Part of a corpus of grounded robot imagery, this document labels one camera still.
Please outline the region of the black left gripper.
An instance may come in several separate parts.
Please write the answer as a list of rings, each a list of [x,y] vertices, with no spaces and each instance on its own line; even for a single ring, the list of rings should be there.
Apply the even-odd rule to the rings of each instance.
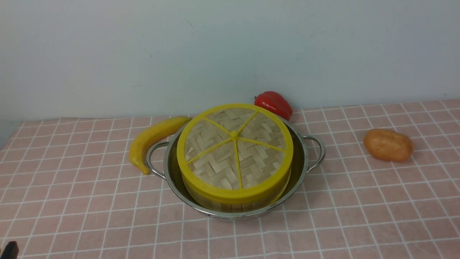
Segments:
[[[1,254],[1,259],[17,259],[19,254],[19,246],[16,241],[10,241],[5,246]]]

